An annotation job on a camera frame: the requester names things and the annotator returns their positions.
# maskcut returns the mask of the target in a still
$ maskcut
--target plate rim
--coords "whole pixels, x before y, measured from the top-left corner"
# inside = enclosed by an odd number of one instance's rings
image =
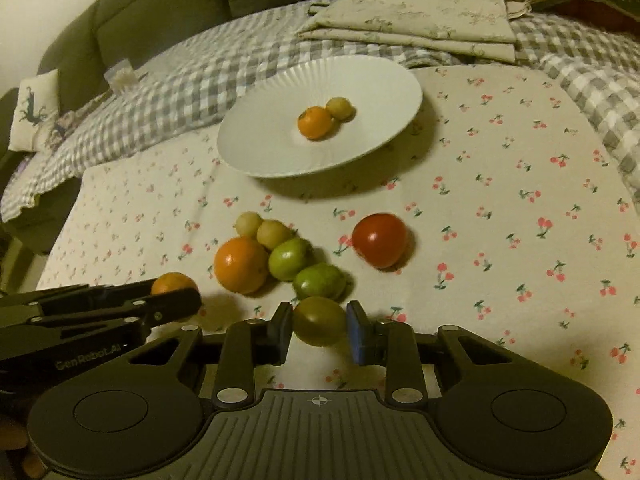
[[[225,160],[225,158],[220,153],[220,133],[222,132],[222,127],[223,127],[223,125],[225,123],[226,118],[228,117],[229,112],[234,108],[234,106],[236,106],[236,104],[240,101],[240,99],[245,98],[247,95],[251,94],[252,92],[259,91],[261,85],[265,84],[271,78],[276,77],[277,75],[284,74],[284,73],[288,72],[289,70],[293,70],[293,69],[298,68],[300,66],[305,66],[305,65],[310,65],[310,64],[313,64],[313,63],[322,62],[322,61],[325,61],[327,59],[348,59],[348,58],[352,58],[352,59],[353,58],[375,59],[376,62],[380,61],[380,62],[386,62],[386,63],[393,63],[398,68],[401,68],[401,69],[404,69],[405,71],[407,71],[413,77],[413,80],[415,81],[415,87],[417,89],[416,95],[418,95],[418,94],[420,95],[420,100],[418,101],[418,105],[417,105],[417,108],[416,108],[415,112],[407,120],[406,124],[404,124],[402,126],[402,128],[400,128],[395,134],[393,134],[389,138],[385,139],[384,141],[380,142],[379,144],[373,146],[371,149],[365,150],[361,154],[359,154],[359,155],[357,155],[355,157],[352,157],[352,158],[350,158],[348,160],[337,162],[337,163],[331,164],[329,166],[323,166],[322,168],[314,168],[314,169],[305,170],[305,171],[295,170],[293,172],[270,173],[270,174],[253,173],[253,172],[250,172],[250,171],[240,170],[239,168],[236,168],[235,166],[230,164],[227,160]],[[327,57],[320,57],[318,59],[311,59],[311,60],[308,60],[308,61],[305,61],[305,62],[302,62],[302,63],[298,63],[296,65],[287,67],[282,72],[277,72],[274,75],[268,77],[267,79],[263,79],[259,83],[254,84],[254,86],[249,88],[248,91],[245,92],[245,94],[242,95],[240,98],[236,99],[236,102],[233,104],[233,106],[231,108],[229,108],[229,110],[225,114],[225,116],[222,119],[222,121],[220,121],[220,127],[218,129],[218,134],[216,136],[216,151],[218,152],[218,157],[220,158],[220,161],[224,162],[228,167],[232,168],[233,170],[238,171],[239,173],[242,173],[242,174],[245,174],[247,176],[250,176],[252,178],[261,178],[261,179],[264,179],[264,180],[271,180],[271,179],[277,179],[277,178],[292,178],[292,177],[296,177],[296,176],[305,176],[305,175],[310,175],[310,174],[322,173],[323,171],[334,170],[335,168],[339,168],[341,166],[349,164],[350,162],[354,162],[356,160],[360,160],[364,156],[367,156],[370,153],[375,152],[377,149],[379,149],[380,147],[384,146],[386,143],[391,142],[393,139],[395,139],[411,123],[411,121],[413,121],[415,119],[416,115],[420,111],[420,105],[422,104],[423,95],[424,95],[424,92],[422,91],[422,86],[420,85],[420,82],[418,81],[418,78],[411,72],[411,69],[409,69],[409,68],[407,68],[405,66],[402,66],[400,63],[398,63],[398,62],[396,62],[396,61],[394,61],[392,59],[386,58],[386,57],[369,56],[367,54],[345,54],[344,56],[327,56]]]

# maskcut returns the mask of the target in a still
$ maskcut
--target circular pad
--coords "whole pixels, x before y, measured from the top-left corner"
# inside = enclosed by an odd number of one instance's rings
[[[137,394],[122,390],[98,392],[78,402],[74,415],[89,431],[113,433],[132,428],[146,416],[148,404]]]
[[[566,417],[562,401],[537,390],[515,390],[494,399],[494,417],[518,431],[545,431],[561,424]]]

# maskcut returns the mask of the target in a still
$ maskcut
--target bed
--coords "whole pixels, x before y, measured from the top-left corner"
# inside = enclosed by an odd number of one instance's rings
[[[289,285],[245,298],[212,272],[235,217],[256,210],[350,273],[349,299],[371,317],[424,333],[459,324],[594,388],[615,425],[598,471],[638,475],[640,45],[532,13],[512,22],[516,66],[507,67],[424,48],[301,41],[294,33],[309,4],[234,20],[157,56],[135,92],[104,103],[40,162],[27,191],[5,193],[3,217],[82,176],[38,288],[177,270],[200,287],[204,305],[188,323],[206,333],[269,319],[280,301],[296,303]],[[252,85],[306,60],[354,54],[393,59],[422,85],[420,113],[395,140],[293,182],[251,179],[220,161],[220,121]],[[409,261],[383,274],[350,240],[355,222],[379,210],[415,237]],[[382,387],[381,369],[355,367],[348,355],[345,344],[311,348],[294,338],[286,365],[256,370],[257,386]]]

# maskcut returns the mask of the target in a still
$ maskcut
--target small yellow fruit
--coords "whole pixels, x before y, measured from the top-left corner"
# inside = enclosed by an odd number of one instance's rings
[[[234,229],[238,236],[247,236],[249,238],[255,238],[258,233],[258,227],[262,224],[262,217],[254,211],[247,211],[242,213],[234,224]]]
[[[353,106],[348,99],[344,97],[334,97],[329,99],[324,108],[339,121],[345,121],[353,115]]]
[[[291,229],[278,220],[265,220],[258,227],[256,239],[268,251],[273,251],[277,246],[293,237]]]

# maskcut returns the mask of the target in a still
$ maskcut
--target tablecloth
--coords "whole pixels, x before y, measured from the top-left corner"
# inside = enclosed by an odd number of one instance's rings
[[[639,219],[587,119],[543,73],[504,66],[414,71],[424,101],[412,124],[366,157],[325,173],[254,180],[216,153],[217,126],[91,168],[39,288],[190,275],[209,332],[269,319],[293,301],[287,283],[254,298],[224,291],[216,248],[255,210],[297,229],[351,277],[371,317],[433,333],[458,324],[594,388],[615,430],[598,471],[640,468]],[[404,264],[380,272],[350,233],[374,212],[411,229]],[[155,329],[152,338],[177,323]],[[430,393],[437,387],[426,368]],[[293,338],[287,363],[256,371],[258,388],[375,388],[382,368],[355,367],[346,342]]]

